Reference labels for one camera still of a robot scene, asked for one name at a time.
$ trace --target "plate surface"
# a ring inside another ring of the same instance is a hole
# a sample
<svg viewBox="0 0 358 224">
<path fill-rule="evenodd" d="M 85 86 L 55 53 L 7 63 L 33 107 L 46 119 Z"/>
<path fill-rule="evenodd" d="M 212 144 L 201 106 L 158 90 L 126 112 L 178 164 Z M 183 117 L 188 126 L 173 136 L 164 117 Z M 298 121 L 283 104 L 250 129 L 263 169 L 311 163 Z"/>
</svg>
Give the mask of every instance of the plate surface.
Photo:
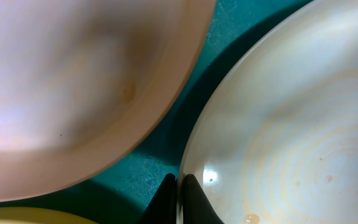
<svg viewBox="0 0 358 224">
<path fill-rule="evenodd" d="M 190 74 L 214 3 L 0 0 L 0 201 L 76 184 L 145 138 Z"/>
<path fill-rule="evenodd" d="M 85 218 L 43 208 L 0 208 L 0 224 L 96 224 Z"/>
<path fill-rule="evenodd" d="M 200 115 L 181 171 L 224 223 L 358 223 L 358 1 L 313 1 Z"/>
</svg>

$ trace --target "concentric ring pattern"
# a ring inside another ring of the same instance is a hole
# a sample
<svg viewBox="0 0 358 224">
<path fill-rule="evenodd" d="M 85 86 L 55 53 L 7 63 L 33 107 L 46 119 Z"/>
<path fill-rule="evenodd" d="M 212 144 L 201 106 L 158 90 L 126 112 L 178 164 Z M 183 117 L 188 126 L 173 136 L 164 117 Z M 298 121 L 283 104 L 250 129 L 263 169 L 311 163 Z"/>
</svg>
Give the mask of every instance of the concentric ring pattern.
<svg viewBox="0 0 358 224">
<path fill-rule="evenodd" d="M 358 70 L 273 112 L 244 164 L 245 210 L 267 223 L 358 223 Z"/>
<path fill-rule="evenodd" d="M 358 1 L 313 1 L 254 46 L 182 163 L 224 223 L 358 223 Z"/>
</svg>

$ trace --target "bowl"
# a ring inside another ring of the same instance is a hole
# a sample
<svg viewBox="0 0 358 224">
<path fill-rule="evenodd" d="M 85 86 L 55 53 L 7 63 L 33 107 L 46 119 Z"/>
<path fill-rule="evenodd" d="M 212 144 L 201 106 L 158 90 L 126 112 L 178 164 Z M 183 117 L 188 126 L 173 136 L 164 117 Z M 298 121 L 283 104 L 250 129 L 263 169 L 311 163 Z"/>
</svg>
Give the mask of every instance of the bowl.
<svg viewBox="0 0 358 224">
<path fill-rule="evenodd" d="M 0 201 L 108 168 L 162 119 L 214 1 L 0 1 Z"/>
<path fill-rule="evenodd" d="M 204 107 L 181 173 L 224 223 L 358 223 L 358 1 L 313 1 L 256 43 Z"/>
</svg>

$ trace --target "teal tablecloth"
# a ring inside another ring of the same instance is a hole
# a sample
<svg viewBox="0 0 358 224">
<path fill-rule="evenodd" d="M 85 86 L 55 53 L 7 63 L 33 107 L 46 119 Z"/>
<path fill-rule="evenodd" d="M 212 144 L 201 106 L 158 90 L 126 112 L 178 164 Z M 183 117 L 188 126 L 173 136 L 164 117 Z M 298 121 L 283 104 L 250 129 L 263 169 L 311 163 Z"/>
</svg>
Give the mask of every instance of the teal tablecloth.
<svg viewBox="0 0 358 224">
<path fill-rule="evenodd" d="M 308 1 L 219 0 L 190 79 L 139 147 L 90 180 L 49 195 L 0 203 L 0 207 L 50 208 L 99 223 L 134 223 L 165 174 L 178 174 L 197 117 L 225 74 L 263 35 Z"/>
</svg>

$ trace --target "ceramic plate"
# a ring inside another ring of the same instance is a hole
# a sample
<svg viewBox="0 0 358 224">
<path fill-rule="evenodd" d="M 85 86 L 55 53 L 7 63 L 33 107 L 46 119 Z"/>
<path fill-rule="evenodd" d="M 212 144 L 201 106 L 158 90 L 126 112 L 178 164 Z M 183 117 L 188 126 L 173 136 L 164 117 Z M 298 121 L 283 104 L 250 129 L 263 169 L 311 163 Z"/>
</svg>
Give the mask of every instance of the ceramic plate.
<svg viewBox="0 0 358 224">
<path fill-rule="evenodd" d="M 181 171 L 224 223 L 358 223 L 358 0 L 313 1 L 246 53 Z"/>
<path fill-rule="evenodd" d="M 158 123 L 215 1 L 0 0 L 0 201 L 69 187 Z"/>
<path fill-rule="evenodd" d="M 43 208 L 0 208 L 0 224 L 96 224 L 85 218 Z"/>
</svg>

